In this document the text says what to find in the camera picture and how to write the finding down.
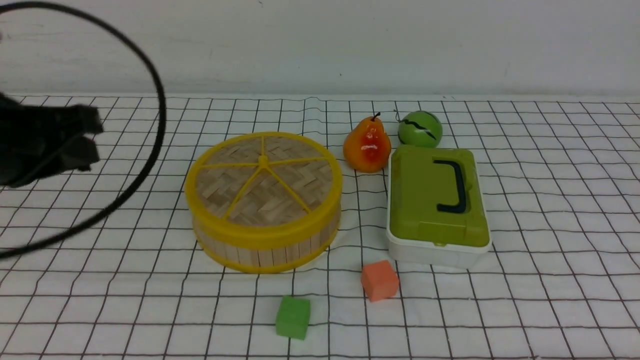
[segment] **black cable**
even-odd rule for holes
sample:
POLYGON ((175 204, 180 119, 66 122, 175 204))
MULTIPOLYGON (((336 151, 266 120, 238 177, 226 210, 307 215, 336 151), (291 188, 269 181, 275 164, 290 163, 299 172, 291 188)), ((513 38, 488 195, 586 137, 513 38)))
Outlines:
POLYGON ((10 3, 6 5, 0 5, 0 15, 4 13, 8 13, 14 10, 25 10, 25 9, 44 9, 44 10, 53 10, 55 12, 65 13, 67 15, 71 15, 74 17, 79 17, 80 19, 91 22, 92 24, 102 28, 107 31, 109 34, 116 37, 121 43, 126 45, 131 51, 136 53, 140 60, 145 64, 147 70, 151 74, 154 85, 156 87, 157 99, 158 99, 158 130, 156 133, 156 140, 154 142, 154 146, 151 149, 151 155, 149 155, 149 159, 140 170, 140 173, 133 182, 126 188, 120 196, 118 196, 111 204, 109 204, 104 209, 100 210, 94 216, 86 219, 85 221, 77 224, 70 229, 63 231, 60 234, 56 234, 51 236, 50 238, 46 238, 43 240, 38 240, 34 243, 27 244, 23 247, 19 247, 17 249, 6 250, 0 252, 0 259, 12 258, 14 256, 19 256, 23 254, 27 254, 36 250, 44 249, 45 247, 54 245, 55 243, 59 243, 65 241, 66 239, 79 234, 80 232, 89 229, 94 226, 102 219, 106 218, 109 214, 116 211, 122 204, 124 204, 131 195, 133 195, 136 190, 140 187, 142 182, 147 178, 151 169, 156 164, 156 160, 160 154, 160 150, 162 147, 162 143, 164 140, 164 132, 166 130, 166 97, 164 96, 164 86, 160 81, 160 75, 158 75, 156 68, 153 66, 147 55, 131 40, 129 40, 123 33, 119 32, 113 26, 107 24, 103 20, 98 19, 97 17, 85 13, 81 10, 71 8, 69 6, 48 3, 45 1, 23 1, 18 3, 10 3))

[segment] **bamboo steamer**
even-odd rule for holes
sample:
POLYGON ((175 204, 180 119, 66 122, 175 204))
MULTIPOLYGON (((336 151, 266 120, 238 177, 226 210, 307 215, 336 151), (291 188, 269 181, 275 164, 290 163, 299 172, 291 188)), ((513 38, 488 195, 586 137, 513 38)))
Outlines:
POLYGON ((317 142, 289 133, 241 135, 209 149, 189 170, 185 194, 200 246, 249 273, 305 264, 333 241, 342 174, 317 142))

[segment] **white wall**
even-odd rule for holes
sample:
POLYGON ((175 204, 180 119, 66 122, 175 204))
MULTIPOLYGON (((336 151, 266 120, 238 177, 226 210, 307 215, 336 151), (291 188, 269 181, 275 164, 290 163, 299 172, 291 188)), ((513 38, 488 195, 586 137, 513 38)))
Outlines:
MULTIPOLYGON (((130 35, 171 92, 640 94, 640 0, 61 2, 130 35)), ((79 20, 29 10, 0 31, 0 90, 151 90, 79 20)))

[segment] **woven bamboo lid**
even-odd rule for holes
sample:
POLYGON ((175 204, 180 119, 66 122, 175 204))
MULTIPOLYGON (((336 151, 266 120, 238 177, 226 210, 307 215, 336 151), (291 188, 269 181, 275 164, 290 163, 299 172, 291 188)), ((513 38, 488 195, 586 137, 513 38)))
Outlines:
POLYGON ((339 172, 335 158, 308 138, 243 135, 212 148, 196 162, 189 171, 187 198, 192 211, 204 209, 207 218, 236 231, 275 227, 304 222, 329 198, 339 200, 339 172))

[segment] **foam block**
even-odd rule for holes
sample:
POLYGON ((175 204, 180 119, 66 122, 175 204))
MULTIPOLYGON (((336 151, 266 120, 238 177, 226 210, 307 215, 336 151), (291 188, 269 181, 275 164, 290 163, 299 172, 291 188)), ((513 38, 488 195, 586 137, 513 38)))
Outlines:
POLYGON ((276 315, 276 334, 286 338, 304 340, 311 317, 311 302, 285 296, 276 315))
POLYGON ((364 266, 360 282, 371 302, 393 297, 400 287, 400 279, 387 260, 364 266))

